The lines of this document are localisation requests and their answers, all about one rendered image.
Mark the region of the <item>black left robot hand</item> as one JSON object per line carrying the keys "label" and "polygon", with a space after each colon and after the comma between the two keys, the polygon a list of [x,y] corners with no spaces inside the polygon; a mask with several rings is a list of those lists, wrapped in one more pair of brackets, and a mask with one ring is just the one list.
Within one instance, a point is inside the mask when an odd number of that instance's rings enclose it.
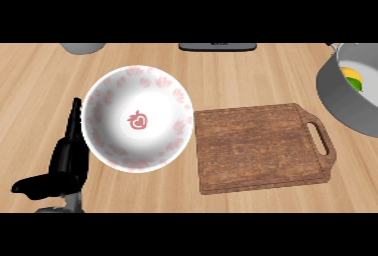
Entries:
{"label": "black left robot hand", "polygon": [[45,174],[19,180],[10,191],[31,200],[59,197],[81,191],[88,172],[88,147],[81,133],[81,99],[72,101],[65,136],[59,139]]}

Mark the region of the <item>brown wooden cutting board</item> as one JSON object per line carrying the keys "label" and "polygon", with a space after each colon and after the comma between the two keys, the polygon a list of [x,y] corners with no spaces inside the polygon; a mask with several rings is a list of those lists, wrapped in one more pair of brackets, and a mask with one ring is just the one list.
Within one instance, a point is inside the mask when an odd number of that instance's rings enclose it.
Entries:
{"label": "brown wooden cutting board", "polygon": [[195,113],[203,195],[325,183],[336,160],[319,118],[298,104]]}

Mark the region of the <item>grey metal pot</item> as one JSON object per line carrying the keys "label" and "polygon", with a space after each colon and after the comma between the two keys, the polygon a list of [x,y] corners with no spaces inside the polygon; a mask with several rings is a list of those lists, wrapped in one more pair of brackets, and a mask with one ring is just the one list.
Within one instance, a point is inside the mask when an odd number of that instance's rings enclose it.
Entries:
{"label": "grey metal pot", "polygon": [[[341,68],[361,76],[361,91]],[[359,133],[378,138],[378,43],[341,43],[316,76],[316,90],[335,119]]]}

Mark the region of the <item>yellow lemon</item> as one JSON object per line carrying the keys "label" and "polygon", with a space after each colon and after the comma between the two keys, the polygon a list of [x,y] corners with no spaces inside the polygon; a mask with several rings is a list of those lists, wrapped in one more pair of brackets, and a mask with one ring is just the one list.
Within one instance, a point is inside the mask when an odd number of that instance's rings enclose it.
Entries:
{"label": "yellow lemon", "polygon": [[344,76],[345,76],[347,78],[353,78],[353,79],[356,79],[359,82],[363,82],[361,75],[360,75],[360,73],[359,73],[354,69],[351,69],[351,68],[348,68],[348,67],[342,67],[342,68],[341,68],[341,72],[342,72],[342,74],[344,74]]}

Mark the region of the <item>white bowl with pink print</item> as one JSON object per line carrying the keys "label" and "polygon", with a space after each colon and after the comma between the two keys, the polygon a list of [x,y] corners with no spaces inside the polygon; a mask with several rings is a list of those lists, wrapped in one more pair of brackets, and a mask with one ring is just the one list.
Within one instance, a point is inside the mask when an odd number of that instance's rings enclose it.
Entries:
{"label": "white bowl with pink print", "polygon": [[181,154],[193,130],[193,107],[177,79],[155,67],[110,71],[91,86],[81,132],[96,158],[113,169],[144,173]]}

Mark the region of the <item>pale grey round container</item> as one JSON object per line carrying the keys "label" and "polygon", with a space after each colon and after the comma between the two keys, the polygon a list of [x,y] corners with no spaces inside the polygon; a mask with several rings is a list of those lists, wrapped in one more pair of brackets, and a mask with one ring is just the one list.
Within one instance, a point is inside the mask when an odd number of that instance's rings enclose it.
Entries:
{"label": "pale grey round container", "polygon": [[87,55],[97,52],[105,43],[62,43],[60,46],[74,55]]}

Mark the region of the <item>dark grey flat appliance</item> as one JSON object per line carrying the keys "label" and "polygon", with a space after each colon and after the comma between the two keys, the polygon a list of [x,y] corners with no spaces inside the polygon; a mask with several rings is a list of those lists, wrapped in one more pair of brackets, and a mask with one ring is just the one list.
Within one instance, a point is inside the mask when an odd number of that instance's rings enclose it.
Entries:
{"label": "dark grey flat appliance", "polygon": [[193,52],[245,52],[257,48],[255,43],[180,43],[178,49]]}

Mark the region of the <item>green lime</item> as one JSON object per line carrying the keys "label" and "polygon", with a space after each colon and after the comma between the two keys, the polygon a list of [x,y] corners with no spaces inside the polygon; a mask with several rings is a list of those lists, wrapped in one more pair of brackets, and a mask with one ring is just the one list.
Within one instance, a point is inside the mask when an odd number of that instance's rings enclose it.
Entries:
{"label": "green lime", "polygon": [[348,83],[350,83],[353,89],[354,89],[357,92],[363,92],[361,82],[360,82],[357,79],[351,78],[351,77],[347,77],[345,79],[347,79],[347,81],[348,81]]}

